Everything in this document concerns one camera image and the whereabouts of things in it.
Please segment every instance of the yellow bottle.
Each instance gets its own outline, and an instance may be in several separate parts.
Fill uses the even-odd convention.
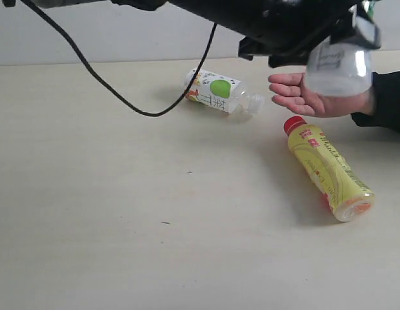
[[[339,221],[352,221],[371,208],[375,194],[352,172],[319,127],[294,116],[286,121],[285,132],[289,149],[327,198]]]

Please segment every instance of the plastic bottle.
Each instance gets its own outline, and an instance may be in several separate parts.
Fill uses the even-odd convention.
[[[350,97],[372,86],[372,57],[368,50],[327,39],[310,54],[305,86],[323,96]]]
[[[349,222],[369,210],[375,194],[351,170],[322,130],[300,116],[285,123],[288,147],[328,200],[334,216]]]
[[[194,73],[195,69],[187,74],[185,87]],[[257,114],[265,103],[265,97],[249,93],[243,82],[206,70],[200,70],[186,98],[229,114],[238,108]]]

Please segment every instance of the red bottle cap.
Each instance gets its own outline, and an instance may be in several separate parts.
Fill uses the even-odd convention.
[[[306,125],[306,124],[307,122],[303,118],[301,118],[300,116],[294,116],[285,122],[283,129],[285,130],[285,133],[289,136],[293,130],[295,130],[301,125]]]

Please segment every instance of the black cable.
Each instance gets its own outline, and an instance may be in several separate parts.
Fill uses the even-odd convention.
[[[122,97],[110,84],[108,84],[101,76],[98,75],[97,72],[94,71],[94,69],[91,67],[89,62],[86,60],[85,56],[83,53],[80,51],[74,40],[66,33],[64,29],[61,28],[51,17],[46,15],[40,8],[38,8],[33,2],[30,0],[21,0],[28,8],[30,8],[32,11],[34,11],[40,18],[42,18],[44,21],[46,21],[52,28],[54,28],[59,34],[62,35],[62,37],[68,42],[68,44],[72,47],[74,52],[77,54],[79,60],[82,62],[82,64],[85,66],[87,71],[98,81],[102,86],[107,88],[117,99],[119,99],[121,102],[123,102],[127,107],[130,109],[134,110],[138,114],[144,115],[144,116],[149,116],[152,118],[157,118],[159,116],[162,116],[168,112],[170,112],[172,109],[174,109],[188,94],[189,90],[191,89],[199,71],[201,70],[201,67],[203,66],[203,63],[205,62],[208,51],[210,50],[210,47],[212,46],[215,30],[217,28],[217,24],[213,25],[212,32],[210,33],[210,38],[208,39],[207,47],[205,50],[205,53],[203,54],[203,57],[200,60],[200,64],[197,67],[197,70],[195,74],[193,75],[193,78],[189,82],[188,86],[186,87],[185,91],[180,95],[179,99],[176,100],[175,103],[170,105],[168,108],[166,108],[164,111],[158,112],[158,113],[149,113],[145,112],[143,110],[140,110],[139,108],[133,106],[130,102],[128,102],[127,99]]]

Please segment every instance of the white wall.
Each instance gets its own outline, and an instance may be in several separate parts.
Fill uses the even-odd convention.
[[[110,2],[46,10],[75,39],[90,61],[199,58],[212,23],[166,5],[142,12]],[[377,5],[384,49],[400,49],[400,0]],[[237,55],[241,36],[219,27],[210,57]],[[73,63],[63,39],[22,3],[0,3],[0,65]]]

